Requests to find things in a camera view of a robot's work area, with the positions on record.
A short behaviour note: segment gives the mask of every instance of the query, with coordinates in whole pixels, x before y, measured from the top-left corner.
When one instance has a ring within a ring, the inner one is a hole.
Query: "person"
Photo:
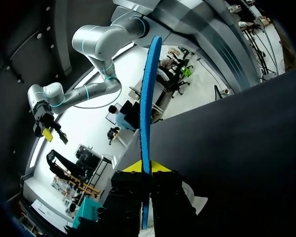
[[[132,131],[136,131],[136,129],[132,126],[132,125],[130,125],[127,121],[125,121],[125,115],[124,114],[122,114],[118,109],[117,109],[117,107],[116,106],[114,106],[114,105],[111,105],[110,107],[109,107],[109,112],[111,113],[111,114],[115,114],[116,115],[116,123],[117,123],[117,125],[118,126],[120,126],[121,128],[124,128],[124,129],[130,129],[130,130],[132,130]]]

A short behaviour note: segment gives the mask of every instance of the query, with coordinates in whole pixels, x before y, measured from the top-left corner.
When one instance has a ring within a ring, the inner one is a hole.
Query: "yellow object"
[[[151,169],[152,172],[157,172],[157,171],[163,171],[163,172],[169,172],[171,170],[169,170],[168,168],[160,165],[159,163],[155,162],[155,161],[151,161]],[[123,170],[124,172],[132,172],[132,171],[136,171],[136,172],[142,172],[142,161],[138,161],[135,164],[132,164],[131,166],[127,167],[126,169]]]
[[[74,179],[74,180],[76,180],[77,182],[81,183],[81,180],[79,180],[79,179],[77,179],[76,177],[72,176],[72,175],[69,174],[69,172],[67,172],[66,170],[63,170],[63,172],[66,173],[68,176],[70,176],[72,179]],[[86,187],[86,189],[91,189],[91,190],[97,192],[98,194],[100,193],[99,190],[96,190],[95,188],[89,186],[89,185],[86,184],[86,183],[83,183],[83,185]]]
[[[45,128],[42,135],[46,138],[47,141],[51,142],[53,140],[53,136],[51,135],[51,132],[49,129]]]
[[[88,191],[87,189],[84,189],[84,188],[82,188],[82,187],[80,187],[80,186],[78,186],[78,188],[79,188],[80,190],[82,190],[82,191],[85,191],[87,194],[90,194],[90,195],[92,195],[92,196],[95,196],[94,193]]]

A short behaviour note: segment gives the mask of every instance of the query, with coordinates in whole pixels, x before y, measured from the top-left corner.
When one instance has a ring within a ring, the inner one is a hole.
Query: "teal box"
[[[91,220],[91,221],[97,221],[98,220],[98,208],[102,205],[98,202],[91,200],[88,197],[85,197],[78,213],[76,214],[74,218],[74,228],[78,228],[80,225],[79,217],[83,217],[85,219]]]

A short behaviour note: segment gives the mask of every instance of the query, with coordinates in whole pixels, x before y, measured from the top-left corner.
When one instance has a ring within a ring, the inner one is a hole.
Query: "dark wall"
[[[44,86],[58,81],[66,91],[91,67],[72,49],[72,35],[84,24],[109,25],[115,9],[110,0],[67,1],[63,27],[68,31],[65,39],[72,72],[65,76],[55,42],[54,6],[54,0],[0,2],[0,187],[6,198],[19,192],[20,176],[35,141],[27,90],[35,83]]]

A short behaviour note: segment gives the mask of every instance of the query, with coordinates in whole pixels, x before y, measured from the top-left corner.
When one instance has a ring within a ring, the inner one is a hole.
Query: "blue foam strip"
[[[150,123],[151,123],[151,108],[154,84],[157,77],[157,69],[159,64],[160,52],[162,46],[162,38],[155,36],[151,42],[146,66],[144,70],[143,84],[140,100],[140,137],[142,148],[142,160],[144,173],[150,175]],[[147,228],[149,211],[149,197],[143,202],[143,229]]]

